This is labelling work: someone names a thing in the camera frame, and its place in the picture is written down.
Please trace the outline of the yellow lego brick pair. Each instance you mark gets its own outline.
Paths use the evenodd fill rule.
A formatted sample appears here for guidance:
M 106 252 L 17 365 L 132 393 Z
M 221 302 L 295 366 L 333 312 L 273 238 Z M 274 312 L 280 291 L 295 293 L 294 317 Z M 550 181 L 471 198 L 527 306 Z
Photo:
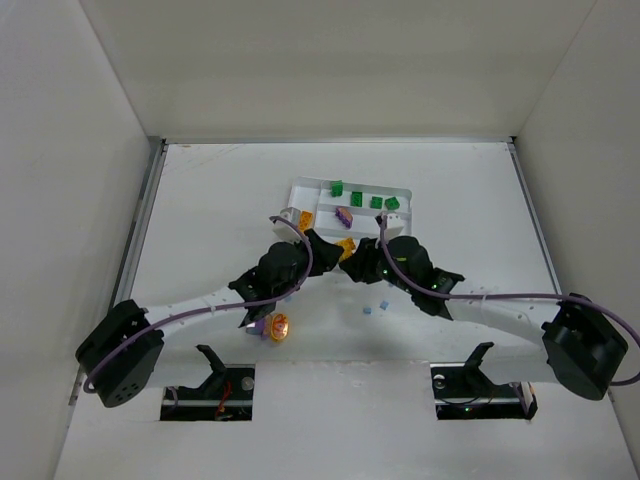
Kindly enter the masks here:
M 335 243 L 335 245 L 339 246 L 342 249 L 342 254 L 339 258 L 339 263 L 351 257 L 356 250 L 356 244 L 352 237 L 347 237 L 342 240 L 339 240 Z

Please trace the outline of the purple lego brick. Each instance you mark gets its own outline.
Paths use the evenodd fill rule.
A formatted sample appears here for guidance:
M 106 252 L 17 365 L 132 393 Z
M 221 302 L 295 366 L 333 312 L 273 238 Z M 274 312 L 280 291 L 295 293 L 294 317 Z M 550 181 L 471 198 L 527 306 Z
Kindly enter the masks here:
M 352 228 L 353 216 L 348 209 L 344 207 L 337 207 L 335 209 L 335 216 L 346 229 Z

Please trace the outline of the green curved lego brick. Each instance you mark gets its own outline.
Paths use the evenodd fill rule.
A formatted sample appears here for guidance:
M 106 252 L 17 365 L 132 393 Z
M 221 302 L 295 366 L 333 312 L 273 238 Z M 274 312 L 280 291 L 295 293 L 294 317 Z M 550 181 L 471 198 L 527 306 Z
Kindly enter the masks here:
M 341 180 L 331 181 L 329 191 L 333 198 L 341 197 L 344 192 L 343 182 Z

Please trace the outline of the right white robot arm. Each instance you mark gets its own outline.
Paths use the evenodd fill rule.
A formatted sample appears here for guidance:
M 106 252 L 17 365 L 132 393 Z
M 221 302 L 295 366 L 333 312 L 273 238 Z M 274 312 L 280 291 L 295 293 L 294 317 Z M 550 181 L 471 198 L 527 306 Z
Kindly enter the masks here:
M 520 346 L 482 342 L 467 358 L 466 367 L 496 386 L 557 383 L 581 398 L 600 400 L 628 351 L 626 340 L 589 299 L 494 293 L 434 266 L 410 236 L 386 242 L 364 238 L 339 266 L 355 282 L 390 283 L 428 315 L 523 339 Z

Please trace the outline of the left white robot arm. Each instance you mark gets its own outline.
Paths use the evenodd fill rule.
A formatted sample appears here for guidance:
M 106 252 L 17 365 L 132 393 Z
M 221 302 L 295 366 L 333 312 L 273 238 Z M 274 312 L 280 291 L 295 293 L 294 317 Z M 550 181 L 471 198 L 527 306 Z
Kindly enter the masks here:
M 267 317 L 308 278 L 333 270 L 343 253 L 342 246 L 308 229 L 295 242 L 272 244 L 255 267 L 213 293 L 162 306 L 121 301 L 76 350 L 86 374 L 83 391 L 107 408 L 130 401 L 152 379 L 163 350 L 202 352 L 215 331 Z

